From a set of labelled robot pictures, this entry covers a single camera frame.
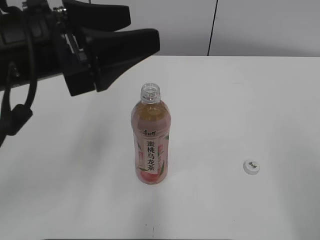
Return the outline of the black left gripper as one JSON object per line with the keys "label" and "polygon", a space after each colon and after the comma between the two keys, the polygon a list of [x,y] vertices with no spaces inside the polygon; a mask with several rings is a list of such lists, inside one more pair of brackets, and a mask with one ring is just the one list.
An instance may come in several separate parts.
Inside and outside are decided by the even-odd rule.
{"label": "black left gripper", "polygon": [[53,51],[71,96],[107,90],[127,70],[160,51],[153,28],[118,31],[131,24],[126,5],[26,0],[29,14],[44,17]]}

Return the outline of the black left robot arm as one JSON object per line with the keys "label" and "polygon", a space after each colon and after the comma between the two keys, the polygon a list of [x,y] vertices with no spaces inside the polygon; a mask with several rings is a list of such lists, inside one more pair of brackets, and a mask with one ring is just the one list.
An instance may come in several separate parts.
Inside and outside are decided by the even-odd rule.
{"label": "black left robot arm", "polygon": [[69,93],[102,92],[134,65],[160,50],[153,28],[127,31],[126,5],[90,4],[65,0],[50,8],[46,0],[27,0],[23,17],[0,18],[0,85],[5,86],[8,64],[15,63],[14,87],[28,84],[29,51],[22,23],[30,30],[39,80],[63,75]]}

